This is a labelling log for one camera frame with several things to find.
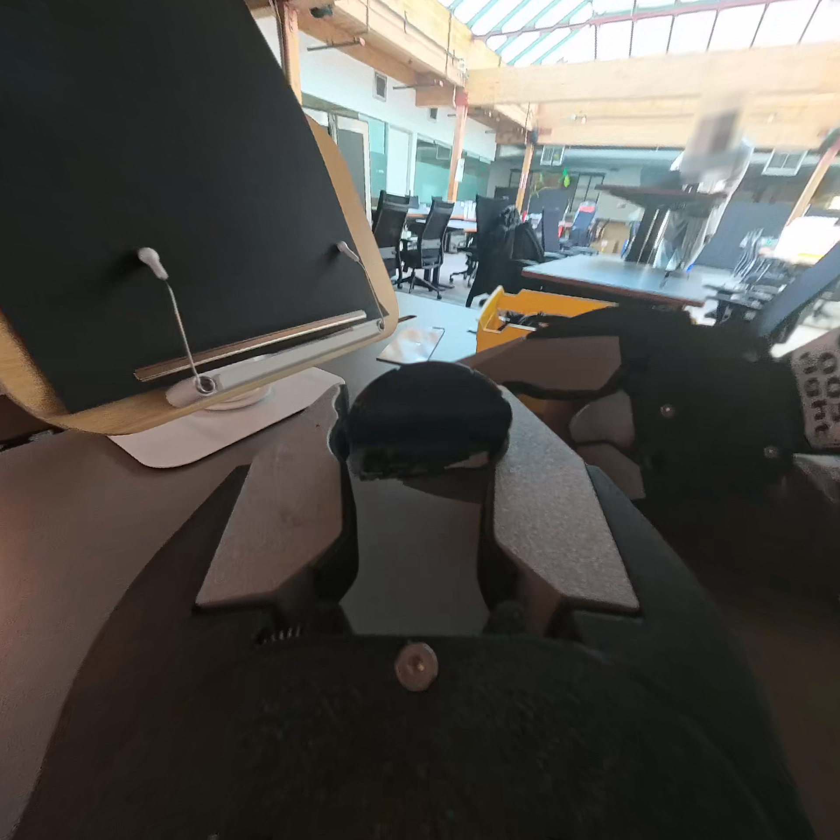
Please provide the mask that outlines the black jacket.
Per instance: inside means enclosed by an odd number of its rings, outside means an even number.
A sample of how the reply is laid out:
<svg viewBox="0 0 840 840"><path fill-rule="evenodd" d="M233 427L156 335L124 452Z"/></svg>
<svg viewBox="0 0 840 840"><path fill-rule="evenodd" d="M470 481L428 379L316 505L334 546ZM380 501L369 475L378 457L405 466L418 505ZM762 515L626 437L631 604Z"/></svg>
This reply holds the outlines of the black jacket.
<svg viewBox="0 0 840 840"><path fill-rule="evenodd" d="M530 222L522 220L515 205L505 205L488 224L482 258L491 274L519 263L542 264L545 257L537 234Z"/></svg>

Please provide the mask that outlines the glossy rectangular plate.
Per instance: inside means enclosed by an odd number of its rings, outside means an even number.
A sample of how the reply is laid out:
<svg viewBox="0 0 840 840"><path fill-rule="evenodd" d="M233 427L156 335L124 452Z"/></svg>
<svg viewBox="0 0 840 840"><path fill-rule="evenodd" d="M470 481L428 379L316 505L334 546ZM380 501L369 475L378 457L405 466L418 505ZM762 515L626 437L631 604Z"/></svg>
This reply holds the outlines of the glossy rectangular plate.
<svg viewBox="0 0 840 840"><path fill-rule="evenodd" d="M405 327L377 354L376 359L394 365L428 362L444 335L444 328Z"/></svg>

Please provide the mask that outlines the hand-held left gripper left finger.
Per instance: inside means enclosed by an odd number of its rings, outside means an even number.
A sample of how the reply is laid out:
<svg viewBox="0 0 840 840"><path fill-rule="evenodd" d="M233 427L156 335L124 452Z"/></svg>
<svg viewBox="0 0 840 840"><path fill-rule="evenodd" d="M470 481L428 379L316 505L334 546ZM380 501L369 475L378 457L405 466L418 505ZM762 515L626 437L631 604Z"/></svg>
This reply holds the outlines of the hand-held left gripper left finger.
<svg viewBox="0 0 840 840"><path fill-rule="evenodd" d="M197 611L315 611L359 570L342 425L344 385L280 426L248 467L195 600Z"/></svg>

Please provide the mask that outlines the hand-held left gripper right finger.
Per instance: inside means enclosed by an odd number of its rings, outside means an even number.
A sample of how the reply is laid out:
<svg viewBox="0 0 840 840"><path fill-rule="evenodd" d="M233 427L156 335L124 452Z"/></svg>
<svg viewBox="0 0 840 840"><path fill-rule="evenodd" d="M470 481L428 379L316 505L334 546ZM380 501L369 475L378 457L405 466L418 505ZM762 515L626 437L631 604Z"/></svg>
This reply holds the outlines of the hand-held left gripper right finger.
<svg viewBox="0 0 840 840"><path fill-rule="evenodd" d="M640 603L584 461L508 389L507 442L482 507L478 583L549 636L575 610L637 616Z"/></svg>

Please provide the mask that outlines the black mesh office chair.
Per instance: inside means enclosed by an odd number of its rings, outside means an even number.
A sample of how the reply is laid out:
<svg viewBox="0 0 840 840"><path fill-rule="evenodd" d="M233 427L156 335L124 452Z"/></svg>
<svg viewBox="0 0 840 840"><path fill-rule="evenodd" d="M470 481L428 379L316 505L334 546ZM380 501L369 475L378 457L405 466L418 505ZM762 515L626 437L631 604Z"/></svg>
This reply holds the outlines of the black mesh office chair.
<svg viewBox="0 0 840 840"><path fill-rule="evenodd" d="M439 273L445 257L445 235L455 203L434 199L414 239L402 247L397 286L408 281L409 291L420 286L441 300Z"/></svg>
<svg viewBox="0 0 840 840"><path fill-rule="evenodd" d="M390 279L400 268L401 242L410 205L410 196L399 196L381 190L373 214L372 233Z"/></svg>

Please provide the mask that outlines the tall standing desk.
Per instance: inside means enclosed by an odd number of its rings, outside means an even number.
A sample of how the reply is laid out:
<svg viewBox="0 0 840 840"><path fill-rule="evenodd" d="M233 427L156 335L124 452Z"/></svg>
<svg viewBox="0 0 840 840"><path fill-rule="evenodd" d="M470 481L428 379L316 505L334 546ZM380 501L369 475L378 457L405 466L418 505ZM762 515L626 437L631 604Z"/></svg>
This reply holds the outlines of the tall standing desk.
<svg viewBox="0 0 840 840"><path fill-rule="evenodd" d="M706 222L711 211L726 198L724 192L699 192L694 187L601 184L598 189L643 209L642 220L623 258L629 263L650 266L655 262L657 248L673 213Z"/></svg>

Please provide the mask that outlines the wooden book stand black panel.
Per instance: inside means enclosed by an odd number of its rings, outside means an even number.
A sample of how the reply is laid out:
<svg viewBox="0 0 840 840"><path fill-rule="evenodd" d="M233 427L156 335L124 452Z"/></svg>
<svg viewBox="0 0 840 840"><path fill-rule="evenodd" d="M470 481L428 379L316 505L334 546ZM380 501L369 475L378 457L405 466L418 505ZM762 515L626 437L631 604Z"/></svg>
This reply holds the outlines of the wooden book stand black panel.
<svg viewBox="0 0 840 840"><path fill-rule="evenodd" d="M399 311L244 2L1 3L2 391L142 465L308 408Z"/></svg>

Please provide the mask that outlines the black round pad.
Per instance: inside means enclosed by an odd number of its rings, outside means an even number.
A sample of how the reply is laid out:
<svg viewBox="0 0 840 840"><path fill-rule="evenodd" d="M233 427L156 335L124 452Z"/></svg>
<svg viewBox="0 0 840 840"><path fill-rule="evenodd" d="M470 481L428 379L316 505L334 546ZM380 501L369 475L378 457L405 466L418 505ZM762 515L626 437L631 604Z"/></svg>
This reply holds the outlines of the black round pad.
<svg viewBox="0 0 840 840"><path fill-rule="evenodd" d="M462 364L429 361L368 384L343 421L343 438L357 477L402 480L489 466L511 424L498 385Z"/></svg>

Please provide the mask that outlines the office chair with jacket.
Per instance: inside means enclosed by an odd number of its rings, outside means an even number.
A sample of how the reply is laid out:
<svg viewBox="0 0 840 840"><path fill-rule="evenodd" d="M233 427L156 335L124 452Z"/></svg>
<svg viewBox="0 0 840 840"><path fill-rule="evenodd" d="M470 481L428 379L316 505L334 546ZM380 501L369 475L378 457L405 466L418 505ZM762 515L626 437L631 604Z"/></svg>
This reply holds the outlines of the office chair with jacket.
<svg viewBox="0 0 840 840"><path fill-rule="evenodd" d="M530 222L523 221L514 205L478 196L476 198L476 276L465 306L470 308L476 297L489 294L498 287L508 293L530 288L522 283L525 266L545 261L541 240Z"/></svg>

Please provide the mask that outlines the yellow storage bin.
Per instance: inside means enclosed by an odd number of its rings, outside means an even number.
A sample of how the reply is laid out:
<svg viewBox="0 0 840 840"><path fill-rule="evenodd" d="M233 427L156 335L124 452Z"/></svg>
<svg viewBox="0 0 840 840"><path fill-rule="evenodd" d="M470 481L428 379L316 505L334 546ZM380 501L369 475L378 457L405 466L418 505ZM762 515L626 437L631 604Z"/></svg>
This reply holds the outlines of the yellow storage bin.
<svg viewBox="0 0 840 840"><path fill-rule="evenodd" d="M476 351L493 349L528 336L553 322L611 308L609 301L557 295L538 290L507 292L498 286L479 312Z"/></svg>

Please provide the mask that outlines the black high-back office chair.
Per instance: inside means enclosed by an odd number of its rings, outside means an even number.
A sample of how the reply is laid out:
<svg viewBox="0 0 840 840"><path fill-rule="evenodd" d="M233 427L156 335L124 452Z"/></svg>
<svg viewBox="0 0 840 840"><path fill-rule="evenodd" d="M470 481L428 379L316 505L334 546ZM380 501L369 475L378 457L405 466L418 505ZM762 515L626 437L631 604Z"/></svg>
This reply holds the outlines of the black high-back office chair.
<svg viewBox="0 0 840 840"><path fill-rule="evenodd" d="M784 343L815 301L837 285L839 244L836 243L814 266L785 286L758 311L749 326L751 338L767 349Z"/></svg>

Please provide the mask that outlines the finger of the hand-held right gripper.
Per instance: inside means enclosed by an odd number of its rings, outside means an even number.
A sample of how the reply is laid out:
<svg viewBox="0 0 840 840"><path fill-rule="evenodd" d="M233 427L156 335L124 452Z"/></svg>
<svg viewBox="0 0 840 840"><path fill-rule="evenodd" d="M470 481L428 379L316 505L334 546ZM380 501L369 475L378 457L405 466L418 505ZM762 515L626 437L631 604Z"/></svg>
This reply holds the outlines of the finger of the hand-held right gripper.
<svg viewBox="0 0 840 840"><path fill-rule="evenodd" d="M629 498L644 499L642 470L631 458L635 427L624 392L593 402L525 396L525 405L583 461L604 472Z"/></svg>
<svg viewBox="0 0 840 840"><path fill-rule="evenodd" d="M607 392L622 367L617 337L515 339L459 361L497 385L528 396Z"/></svg>

